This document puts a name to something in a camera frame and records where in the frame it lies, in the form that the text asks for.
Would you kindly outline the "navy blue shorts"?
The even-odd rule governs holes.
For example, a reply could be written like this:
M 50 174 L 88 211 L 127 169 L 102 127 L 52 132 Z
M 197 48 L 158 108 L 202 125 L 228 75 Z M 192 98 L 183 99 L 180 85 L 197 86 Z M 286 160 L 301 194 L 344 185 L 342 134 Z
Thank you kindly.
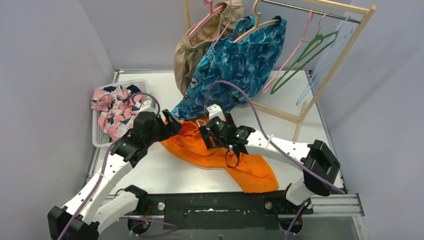
M 111 93 L 116 88 L 117 88 L 117 86 L 106 86 L 106 87 L 103 88 L 103 90 Z M 126 89 L 129 90 L 131 92 L 131 94 L 136 94 L 136 93 L 141 92 L 141 90 L 134 84 L 127 86 Z

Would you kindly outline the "light blue wire hanger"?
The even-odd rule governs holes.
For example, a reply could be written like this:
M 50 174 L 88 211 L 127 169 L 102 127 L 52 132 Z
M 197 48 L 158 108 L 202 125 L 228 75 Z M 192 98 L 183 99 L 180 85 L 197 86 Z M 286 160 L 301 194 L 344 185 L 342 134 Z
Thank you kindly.
M 347 17 L 346 20 L 343 21 L 343 23 L 339 26 L 337 33 L 333 39 L 333 41 L 331 42 L 328 51 L 321 57 L 320 61 L 318 62 L 315 71 L 313 71 L 310 80 L 308 81 L 307 86 L 305 87 L 305 89 L 303 90 L 303 92 L 300 94 L 300 96 L 298 97 L 297 101 L 296 101 L 296 105 L 298 106 L 306 97 L 306 95 L 312 90 L 313 86 L 315 85 L 315 83 L 317 82 L 317 80 L 320 77 L 320 69 L 323 68 L 323 63 L 326 62 L 326 59 L 328 58 L 329 54 L 333 54 L 336 53 L 336 50 L 341 52 L 341 48 L 344 47 L 348 41 L 348 38 L 351 37 L 351 35 L 353 34 L 353 29 L 351 29 L 347 34 L 343 35 L 343 36 L 339 36 L 340 31 L 342 30 L 342 28 L 345 26 L 345 24 L 347 23 L 348 20 L 350 20 L 352 18 L 351 15 L 349 15 Z

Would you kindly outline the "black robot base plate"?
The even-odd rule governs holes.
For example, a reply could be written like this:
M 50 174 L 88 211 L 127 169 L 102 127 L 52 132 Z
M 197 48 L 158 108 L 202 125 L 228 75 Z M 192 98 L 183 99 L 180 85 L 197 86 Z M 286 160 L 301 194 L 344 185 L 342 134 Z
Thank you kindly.
M 163 217 L 181 230 L 233 230 L 288 227 L 296 206 L 282 190 L 266 193 L 149 193 L 141 198 L 133 215 Z

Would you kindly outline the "orange shorts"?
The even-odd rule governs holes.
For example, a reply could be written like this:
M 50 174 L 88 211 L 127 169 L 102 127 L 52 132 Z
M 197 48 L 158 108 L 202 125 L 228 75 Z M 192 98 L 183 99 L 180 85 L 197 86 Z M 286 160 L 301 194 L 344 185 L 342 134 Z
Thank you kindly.
M 180 133 L 161 144 L 175 157 L 195 166 L 225 169 L 245 193 L 267 193 L 279 189 L 274 171 L 262 156 L 242 153 L 237 158 L 222 147 L 207 149 L 199 127 L 208 122 L 206 117 L 195 121 L 180 120 Z

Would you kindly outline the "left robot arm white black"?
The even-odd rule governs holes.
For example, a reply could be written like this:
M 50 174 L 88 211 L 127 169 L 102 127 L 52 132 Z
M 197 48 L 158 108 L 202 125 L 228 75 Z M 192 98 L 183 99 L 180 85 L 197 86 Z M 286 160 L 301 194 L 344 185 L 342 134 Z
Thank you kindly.
M 182 124 L 168 110 L 165 120 L 151 111 L 140 112 L 133 127 L 113 142 L 104 156 L 102 167 L 71 200 L 62 207 L 54 206 L 47 215 L 53 240 L 97 240 L 99 235 L 125 214 L 143 213 L 148 207 L 147 192 L 128 186 L 113 200 L 104 200 L 144 158 L 151 145 L 176 136 Z

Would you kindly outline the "pink wire hanger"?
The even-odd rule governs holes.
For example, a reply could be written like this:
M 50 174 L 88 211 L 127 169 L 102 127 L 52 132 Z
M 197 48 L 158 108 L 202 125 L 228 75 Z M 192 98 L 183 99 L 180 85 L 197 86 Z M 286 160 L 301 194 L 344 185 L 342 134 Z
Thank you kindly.
M 282 66 L 279 68 L 279 70 L 276 72 L 275 76 L 273 76 L 263 87 L 262 89 L 262 93 L 265 94 L 266 92 L 268 92 L 275 84 L 275 78 L 280 74 L 280 72 L 283 70 L 283 68 L 289 63 L 289 61 L 294 57 L 295 53 L 298 51 L 298 49 L 300 48 L 300 46 L 303 43 L 306 43 L 307 41 L 305 40 L 305 36 L 308 32 L 308 28 L 309 28 L 309 24 L 312 22 L 313 19 L 313 13 L 314 9 L 312 8 L 309 13 L 308 13 L 308 17 L 307 17 L 307 22 L 305 25 L 305 28 L 303 30 L 302 36 L 300 41 L 298 42 L 297 46 L 294 48 L 294 50 L 292 51 L 292 53 L 289 55 L 289 57 L 286 59 L 286 61 L 282 64 Z

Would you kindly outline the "pink shark print shorts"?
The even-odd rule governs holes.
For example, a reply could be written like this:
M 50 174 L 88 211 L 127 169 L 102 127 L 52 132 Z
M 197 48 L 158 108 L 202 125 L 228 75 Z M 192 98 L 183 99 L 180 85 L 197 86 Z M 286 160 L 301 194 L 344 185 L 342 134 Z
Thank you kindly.
M 91 108 L 100 113 L 97 124 L 112 140 L 121 138 L 134 125 L 143 95 L 134 96 L 126 87 L 119 85 L 113 92 L 96 89 L 91 99 Z

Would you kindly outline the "white perforated plastic basket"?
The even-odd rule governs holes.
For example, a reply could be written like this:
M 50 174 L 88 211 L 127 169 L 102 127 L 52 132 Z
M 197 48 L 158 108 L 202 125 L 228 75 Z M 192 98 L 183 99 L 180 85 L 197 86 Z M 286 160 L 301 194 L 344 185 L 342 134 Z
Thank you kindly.
M 144 79 L 98 87 L 90 103 L 93 145 L 98 148 L 106 147 L 132 127 L 135 114 L 151 100 L 146 95 L 133 95 L 148 91 L 148 82 Z

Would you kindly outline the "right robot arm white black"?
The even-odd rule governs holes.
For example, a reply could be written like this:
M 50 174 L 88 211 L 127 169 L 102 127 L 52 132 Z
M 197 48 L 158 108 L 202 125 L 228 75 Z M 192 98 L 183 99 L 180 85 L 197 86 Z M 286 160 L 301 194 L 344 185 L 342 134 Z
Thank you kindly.
M 313 143 L 288 141 L 252 127 L 235 126 L 218 116 L 201 126 L 199 132 L 207 149 L 225 148 L 237 157 L 241 154 L 259 155 L 301 171 L 303 176 L 288 186 L 281 199 L 282 209 L 289 214 L 295 213 L 313 195 L 328 197 L 332 192 L 344 193 L 335 186 L 340 162 L 321 140 Z

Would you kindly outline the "green plastic hanger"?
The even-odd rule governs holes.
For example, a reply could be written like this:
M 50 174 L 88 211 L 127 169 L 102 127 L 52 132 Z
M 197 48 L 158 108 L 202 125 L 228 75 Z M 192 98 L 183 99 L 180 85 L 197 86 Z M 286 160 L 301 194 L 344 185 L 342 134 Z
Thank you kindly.
M 270 94 L 275 94 L 286 82 L 288 82 L 299 70 L 304 68 L 308 63 L 315 59 L 323 50 L 333 44 L 338 36 L 339 31 L 335 30 L 329 33 L 321 33 L 321 21 L 322 17 L 318 21 L 318 31 L 315 36 L 305 41 L 302 37 L 300 44 L 307 43 L 305 48 L 299 54 L 299 56 L 293 61 L 288 69 L 281 75 L 278 75 L 281 70 L 278 71 L 277 75 L 271 79 L 271 86 L 266 87 L 266 90 L 270 90 Z

